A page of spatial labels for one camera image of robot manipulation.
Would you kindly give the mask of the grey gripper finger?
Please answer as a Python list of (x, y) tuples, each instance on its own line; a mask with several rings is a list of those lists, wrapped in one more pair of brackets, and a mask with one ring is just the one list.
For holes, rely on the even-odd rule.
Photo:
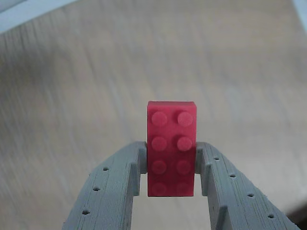
[(206, 142), (196, 147), (196, 170), (208, 198), (213, 230), (296, 230), (283, 212), (229, 161)]
[(147, 173), (146, 143), (133, 142), (107, 158), (89, 174), (64, 230), (129, 230), (133, 198), (140, 176)]

